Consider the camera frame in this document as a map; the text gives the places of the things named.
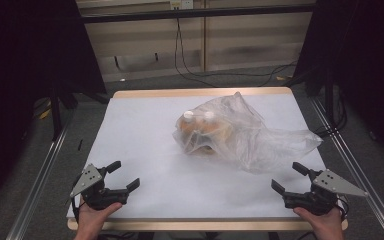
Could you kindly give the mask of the orange juice bottle white cap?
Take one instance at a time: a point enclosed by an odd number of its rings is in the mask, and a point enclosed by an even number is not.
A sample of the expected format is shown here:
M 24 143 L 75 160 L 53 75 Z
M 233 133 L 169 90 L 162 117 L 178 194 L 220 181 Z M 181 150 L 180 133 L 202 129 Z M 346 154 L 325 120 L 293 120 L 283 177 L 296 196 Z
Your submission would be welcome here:
M 197 146 L 196 120 L 192 111 L 185 111 L 179 121 L 180 139 L 187 153 L 193 152 Z
M 230 136 L 231 129 L 224 119 L 207 111 L 201 121 L 201 134 L 210 140 L 225 141 Z

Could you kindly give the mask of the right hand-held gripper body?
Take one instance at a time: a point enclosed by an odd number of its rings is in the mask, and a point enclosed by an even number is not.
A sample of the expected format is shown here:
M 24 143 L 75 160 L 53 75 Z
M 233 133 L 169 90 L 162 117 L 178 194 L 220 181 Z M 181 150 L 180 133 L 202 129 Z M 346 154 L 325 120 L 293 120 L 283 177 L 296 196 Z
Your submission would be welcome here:
M 305 193 L 293 193 L 285 190 L 282 195 L 286 208 L 301 207 L 314 215 L 327 214 L 333 208 L 339 208 L 343 216 L 346 211 L 338 205 L 340 195 L 354 195 L 367 197 L 368 193 L 354 184 L 348 182 L 333 171 L 311 170 L 308 176 L 311 182 L 310 190 Z

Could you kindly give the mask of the black metal stand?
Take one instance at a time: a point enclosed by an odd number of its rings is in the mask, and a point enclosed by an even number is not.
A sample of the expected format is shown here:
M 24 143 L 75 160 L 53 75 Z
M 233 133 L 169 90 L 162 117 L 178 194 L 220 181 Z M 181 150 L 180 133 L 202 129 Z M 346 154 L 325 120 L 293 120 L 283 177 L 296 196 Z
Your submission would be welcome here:
M 309 70 L 294 74 L 290 80 L 287 80 L 283 84 L 283 86 L 292 87 L 301 83 L 305 85 L 305 92 L 309 97 L 315 97 L 321 90 L 324 91 L 325 115 L 328 121 L 334 125 L 333 78 L 330 69 L 322 67 L 321 65 L 313 66 Z
M 78 105 L 73 93 L 67 84 L 54 81 L 49 90 L 51 113 L 53 121 L 53 141 L 56 141 L 63 130 L 61 121 L 60 104 L 67 109 L 75 109 Z

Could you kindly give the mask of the black horizontal bar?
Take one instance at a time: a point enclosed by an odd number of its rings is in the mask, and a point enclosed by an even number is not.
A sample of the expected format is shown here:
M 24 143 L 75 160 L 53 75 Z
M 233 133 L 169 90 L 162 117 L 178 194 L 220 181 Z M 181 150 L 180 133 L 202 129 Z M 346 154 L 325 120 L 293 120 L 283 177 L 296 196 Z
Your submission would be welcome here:
M 91 23 L 222 17 L 222 16 L 258 15 L 258 14 L 303 13 L 303 12 L 312 12 L 315 6 L 316 4 L 313 3 L 313 4 L 273 5 L 273 6 L 256 6 L 256 7 L 164 10 L 164 11 L 117 13 L 117 14 L 91 14 L 91 15 L 82 15 L 81 21 L 85 24 L 91 24 Z

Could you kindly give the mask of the white wall socket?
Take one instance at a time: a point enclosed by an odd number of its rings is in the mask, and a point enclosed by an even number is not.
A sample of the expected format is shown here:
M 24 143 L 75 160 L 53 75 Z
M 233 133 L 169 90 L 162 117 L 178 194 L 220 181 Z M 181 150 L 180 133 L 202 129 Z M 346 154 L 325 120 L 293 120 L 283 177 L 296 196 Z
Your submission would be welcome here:
M 172 10 L 189 10 L 194 8 L 193 0 L 170 0 Z

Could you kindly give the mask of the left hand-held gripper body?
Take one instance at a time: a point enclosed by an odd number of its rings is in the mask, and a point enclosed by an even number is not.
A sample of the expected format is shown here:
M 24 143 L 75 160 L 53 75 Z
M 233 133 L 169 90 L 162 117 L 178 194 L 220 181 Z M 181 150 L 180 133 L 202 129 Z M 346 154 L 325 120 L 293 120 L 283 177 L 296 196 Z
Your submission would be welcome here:
M 70 197 L 81 195 L 86 204 L 94 210 L 103 210 L 113 203 L 126 204 L 129 197 L 127 189 L 110 190 L 105 187 L 105 177 L 101 169 L 93 164 L 87 165 L 78 176 Z

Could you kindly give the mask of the white table cover sheet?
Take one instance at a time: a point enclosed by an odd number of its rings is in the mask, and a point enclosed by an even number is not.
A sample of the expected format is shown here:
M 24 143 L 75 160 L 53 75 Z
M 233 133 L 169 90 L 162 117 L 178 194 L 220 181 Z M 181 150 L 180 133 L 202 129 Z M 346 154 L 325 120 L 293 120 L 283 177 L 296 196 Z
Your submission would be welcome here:
M 291 94 L 240 93 L 266 127 L 308 130 Z M 298 161 L 253 174 L 212 156 L 186 154 L 173 138 L 178 118 L 216 96 L 113 98 L 105 113 L 88 162 L 103 167 L 120 161 L 106 185 L 123 188 L 139 178 L 141 185 L 116 219 L 204 220 L 281 218 L 291 216 L 271 188 L 278 180 L 294 192 L 306 192 L 309 180 L 293 170 L 299 162 L 321 170 L 318 147 Z

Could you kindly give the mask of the person's left hand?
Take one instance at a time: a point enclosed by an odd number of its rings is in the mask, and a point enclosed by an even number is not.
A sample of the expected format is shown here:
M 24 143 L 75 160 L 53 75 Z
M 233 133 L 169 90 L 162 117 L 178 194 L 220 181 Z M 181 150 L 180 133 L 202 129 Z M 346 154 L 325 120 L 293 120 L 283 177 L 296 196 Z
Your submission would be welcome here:
M 78 229 L 75 236 L 98 236 L 107 218 L 121 207 L 122 204 L 116 202 L 103 210 L 94 210 L 86 203 L 82 203 L 79 208 Z

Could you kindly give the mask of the person's right hand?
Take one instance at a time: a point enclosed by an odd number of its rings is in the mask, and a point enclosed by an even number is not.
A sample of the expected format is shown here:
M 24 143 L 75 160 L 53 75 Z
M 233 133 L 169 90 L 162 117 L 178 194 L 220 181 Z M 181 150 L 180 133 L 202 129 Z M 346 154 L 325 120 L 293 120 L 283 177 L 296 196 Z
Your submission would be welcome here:
M 320 216 L 314 215 L 301 207 L 294 208 L 293 212 L 312 226 L 316 236 L 344 237 L 342 230 L 341 212 L 337 208 L 333 208 L 327 214 Z

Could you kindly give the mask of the clear plastic bag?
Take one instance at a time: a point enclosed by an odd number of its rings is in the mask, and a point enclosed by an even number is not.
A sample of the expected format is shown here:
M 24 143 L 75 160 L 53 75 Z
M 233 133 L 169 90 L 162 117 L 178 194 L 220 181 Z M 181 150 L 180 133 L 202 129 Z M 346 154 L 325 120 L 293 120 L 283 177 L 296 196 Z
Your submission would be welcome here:
M 192 111 L 197 118 L 198 139 L 196 149 L 187 153 L 180 139 L 182 114 L 176 122 L 173 138 L 184 153 L 212 156 L 253 174 L 298 161 L 322 143 L 322 139 L 309 130 L 266 127 L 263 117 L 239 92 L 209 100 L 187 111 Z M 230 125 L 231 134 L 225 141 L 210 140 L 201 134 L 201 121 L 207 111 L 214 112 Z

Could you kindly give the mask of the aluminium floor rail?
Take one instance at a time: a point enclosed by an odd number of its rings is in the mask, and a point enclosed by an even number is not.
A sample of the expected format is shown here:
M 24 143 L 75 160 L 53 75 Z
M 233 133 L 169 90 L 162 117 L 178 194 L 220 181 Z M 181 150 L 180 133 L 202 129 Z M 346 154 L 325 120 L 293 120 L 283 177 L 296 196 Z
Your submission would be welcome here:
M 327 111 L 322 103 L 314 97 L 311 97 L 310 101 L 357 185 L 368 193 L 366 201 L 384 230 L 384 202 L 372 186 L 339 130 L 328 120 Z
M 45 184 L 48 181 L 50 172 L 53 168 L 55 160 L 60 152 L 67 135 L 68 128 L 71 124 L 71 118 L 68 118 L 62 125 L 62 129 L 57 134 L 56 138 L 52 141 L 50 148 L 47 152 L 44 162 L 38 172 L 34 184 L 29 191 L 27 199 L 25 200 L 20 212 L 18 213 L 15 222 L 13 223 L 6 240 L 23 240 L 30 221 L 37 208 L 40 196 L 44 190 Z

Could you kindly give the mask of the black curtain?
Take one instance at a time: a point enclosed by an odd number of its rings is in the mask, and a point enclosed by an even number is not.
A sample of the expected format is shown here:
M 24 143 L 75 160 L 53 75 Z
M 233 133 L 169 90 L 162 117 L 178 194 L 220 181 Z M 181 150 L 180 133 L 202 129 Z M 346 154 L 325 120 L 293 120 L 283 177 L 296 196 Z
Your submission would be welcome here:
M 336 83 L 384 144 L 384 0 L 316 0 L 294 80 Z
M 76 0 L 0 0 L 0 188 L 37 100 L 105 91 Z

